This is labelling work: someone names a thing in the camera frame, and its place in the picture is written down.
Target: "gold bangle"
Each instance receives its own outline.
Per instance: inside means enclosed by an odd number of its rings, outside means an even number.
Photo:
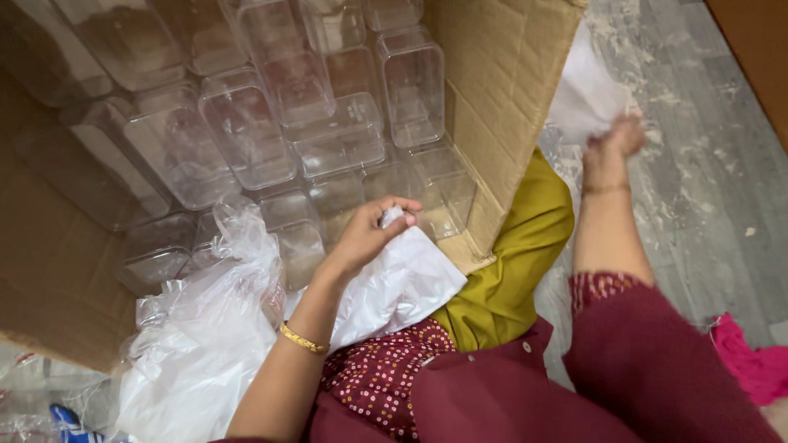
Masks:
[[[583,186],[582,197],[586,195],[608,194],[614,191],[632,192],[632,187],[629,183],[610,184],[608,186]]]
[[[279,326],[279,330],[282,332],[282,334],[284,334],[285,337],[292,340],[298,346],[309,349],[315,354],[325,354],[329,351],[328,346],[321,346],[319,344],[312,343],[311,341],[307,340],[304,337],[301,337],[297,333],[292,332],[290,328],[287,327],[287,322],[282,322],[282,325]]]

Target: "plastic bag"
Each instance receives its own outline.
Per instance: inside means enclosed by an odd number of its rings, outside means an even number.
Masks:
[[[594,53],[588,26],[581,21],[548,111],[548,124],[561,130],[565,143],[585,144],[590,136],[610,130],[627,100],[626,91]]]
[[[224,436],[276,340],[284,292],[275,236],[238,195],[214,206],[218,264],[140,300],[126,355],[117,428],[144,443]]]
[[[106,374],[13,348],[0,354],[1,442],[56,442],[61,431],[103,432],[113,425],[117,393]],[[55,420],[55,405],[76,421]]]
[[[387,210],[381,226],[403,215]],[[427,318],[448,302],[467,279],[418,227],[389,242],[354,278],[340,301],[331,352],[368,338],[383,337]],[[292,312],[298,300],[288,306]]]
[[[61,443],[54,421],[47,415],[0,414],[2,443]]]

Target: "sleeve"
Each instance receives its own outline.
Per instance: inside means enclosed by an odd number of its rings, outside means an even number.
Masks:
[[[564,362],[579,394],[646,441],[781,441],[659,289],[608,273],[572,277],[570,287]]]

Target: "gray tiled floor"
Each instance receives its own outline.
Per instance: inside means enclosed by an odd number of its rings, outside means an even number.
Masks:
[[[751,345],[788,343],[788,156],[706,5],[591,0],[586,18],[646,116],[633,205],[660,287],[693,324],[729,311]],[[577,210],[581,148],[553,128],[540,145]],[[571,255],[570,242],[537,290],[537,309],[556,325],[548,372],[565,385]]]

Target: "maroon kurta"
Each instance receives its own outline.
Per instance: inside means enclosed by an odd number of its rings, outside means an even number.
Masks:
[[[539,318],[516,341],[441,354],[418,372],[411,402],[420,441],[780,442],[709,340],[658,289],[627,283],[615,296],[579,301],[564,357],[578,393],[547,379],[552,326]],[[392,439],[319,393],[304,441]]]

